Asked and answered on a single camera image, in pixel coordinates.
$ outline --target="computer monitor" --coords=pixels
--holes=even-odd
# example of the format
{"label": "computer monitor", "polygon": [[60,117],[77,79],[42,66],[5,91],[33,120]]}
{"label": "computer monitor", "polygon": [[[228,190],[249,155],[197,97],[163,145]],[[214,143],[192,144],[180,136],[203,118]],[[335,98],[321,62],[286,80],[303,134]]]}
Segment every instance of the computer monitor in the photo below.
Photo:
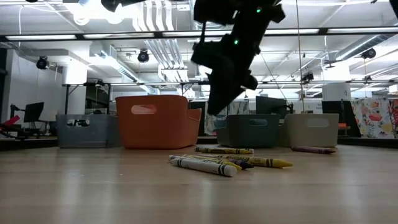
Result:
{"label": "computer monitor", "polygon": [[285,99],[256,96],[256,114],[278,114],[285,119],[288,113]]}
{"label": "computer monitor", "polygon": [[39,121],[40,115],[43,112],[43,108],[44,108],[44,102],[32,103],[32,104],[26,105],[24,122],[30,123],[30,122]]}

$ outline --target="storage bin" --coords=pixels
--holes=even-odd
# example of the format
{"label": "storage bin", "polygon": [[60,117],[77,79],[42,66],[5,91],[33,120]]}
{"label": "storage bin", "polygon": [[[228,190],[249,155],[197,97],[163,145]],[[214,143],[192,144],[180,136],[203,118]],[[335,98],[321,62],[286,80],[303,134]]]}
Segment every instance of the storage bin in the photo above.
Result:
{"label": "storage bin", "polygon": [[279,126],[279,146],[335,147],[338,114],[288,114]]}
{"label": "storage bin", "polygon": [[180,149],[196,144],[201,109],[177,95],[116,98],[122,145],[128,149]]}
{"label": "storage bin", "polygon": [[226,127],[216,129],[218,144],[238,148],[275,146],[279,115],[238,114],[226,118]]}
{"label": "storage bin", "polygon": [[61,148],[120,146],[118,117],[113,115],[59,114],[57,132]]}

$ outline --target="ceiling light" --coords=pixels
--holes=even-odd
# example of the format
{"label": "ceiling light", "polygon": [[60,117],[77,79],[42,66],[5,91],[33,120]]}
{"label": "ceiling light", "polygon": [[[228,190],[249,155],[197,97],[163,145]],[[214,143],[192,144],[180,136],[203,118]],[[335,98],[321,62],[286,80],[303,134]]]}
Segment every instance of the ceiling light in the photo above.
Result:
{"label": "ceiling light", "polygon": [[142,83],[143,85],[181,85],[180,83],[160,82],[160,83]]}
{"label": "ceiling light", "polygon": [[164,37],[196,37],[200,36],[201,31],[173,31],[173,32],[164,32]]}
{"label": "ceiling light", "polygon": [[137,83],[112,83],[112,86],[138,86]]}
{"label": "ceiling light", "polygon": [[352,32],[371,32],[376,34],[383,32],[398,32],[398,27],[332,28],[328,30],[328,34],[346,34]]}
{"label": "ceiling light", "polygon": [[86,39],[144,39],[155,37],[155,35],[152,32],[133,32],[124,34],[83,34],[83,37]]}
{"label": "ceiling light", "polygon": [[7,40],[75,40],[75,35],[9,35]]}
{"label": "ceiling light", "polygon": [[265,35],[285,35],[285,34],[316,34],[319,29],[269,29]]}

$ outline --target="yellow crayon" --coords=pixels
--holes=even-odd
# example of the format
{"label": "yellow crayon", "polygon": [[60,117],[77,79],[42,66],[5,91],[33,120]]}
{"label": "yellow crayon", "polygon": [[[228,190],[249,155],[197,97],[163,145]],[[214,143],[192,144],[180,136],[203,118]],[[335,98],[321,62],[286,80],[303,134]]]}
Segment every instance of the yellow crayon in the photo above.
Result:
{"label": "yellow crayon", "polygon": [[218,154],[253,154],[254,149],[233,149],[227,147],[196,147],[195,152],[218,153]]}
{"label": "yellow crayon", "polygon": [[291,162],[283,161],[280,159],[266,159],[266,158],[246,157],[246,156],[213,156],[213,157],[220,159],[238,159],[250,163],[254,166],[273,167],[273,168],[283,168],[283,167],[293,166]]}
{"label": "yellow crayon", "polygon": [[202,156],[195,156],[195,155],[182,155],[181,157],[184,158],[189,158],[189,159],[197,159],[200,161],[205,161],[205,162],[215,162],[217,164],[223,164],[223,165],[230,165],[235,167],[237,170],[242,170],[241,166],[236,165],[233,162],[227,161],[225,159],[218,159],[218,158],[209,158],[209,157],[202,157]]}

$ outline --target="crayon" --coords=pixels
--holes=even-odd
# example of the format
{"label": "crayon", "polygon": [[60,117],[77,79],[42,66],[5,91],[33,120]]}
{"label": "crayon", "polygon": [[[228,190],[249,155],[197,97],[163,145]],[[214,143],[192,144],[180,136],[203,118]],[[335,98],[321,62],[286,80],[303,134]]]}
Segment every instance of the crayon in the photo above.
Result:
{"label": "crayon", "polygon": [[229,165],[235,167],[237,170],[242,170],[243,168],[234,164],[233,162],[228,162],[226,159],[214,159],[214,158],[194,158],[191,157],[191,155],[185,155],[184,157],[182,156],[169,156],[170,161],[172,159],[192,159],[192,160],[198,160],[202,162],[210,162],[210,163],[216,163],[216,164],[221,164],[221,165]]}
{"label": "crayon", "polygon": [[[201,154],[200,156],[214,158],[212,155],[206,155],[206,154]],[[237,160],[237,159],[227,159],[227,160],[230,161],[230,162],[233,162],[234,164],[236,164],[236,165],[238,165],[240,167],[242,167],[242,170],[254,167],[252,164],[250,164],[248,162],[240,161],[240,160]]]}
{"label": "crayon", "polygon": [[172,159],[170,161],[174,166],[187,169],[209,172],[212,174],[223,175],[225,177],[234,177],[238,172],[235,167],[229,165],[219,165],[215,163],[202,162],[193,159]]}
{"label": "crayon", "polygon": [[206,161],[213,161],[218,164],[224,164],[235,167],[237,170],[242,170],[242,167],[236,165],[233,162],[228,161],[227,159],[218,159],[218,158],[209,158],[203,156],[196,156],[196,155],[182,155],[180,157],[189,158],[189,159],[196,159],[196,160],[206,160]]}
{"label": "crayon", "polygon": [[214,156],[214,157],[220,159],[242,160],[254,166],[273,167],[273,168],[283,168],[283,167],[293,166],[291,162],[283,161],[280,159],[266,159],[266,158],[246,157],[246,156]]}
{"label": "crayon", "polygon": [[311,152],[317,154],[332,154],[336,151],[332,148],[325,148],[325,147],[307,147],[307,146],[294,146],[292,147],[293,151],[296,152]]}
{"label": "crayon", "polygon": [[196,147],[195,152],[217,154],[253,154],[254,149],[234,149],[227,147]]}

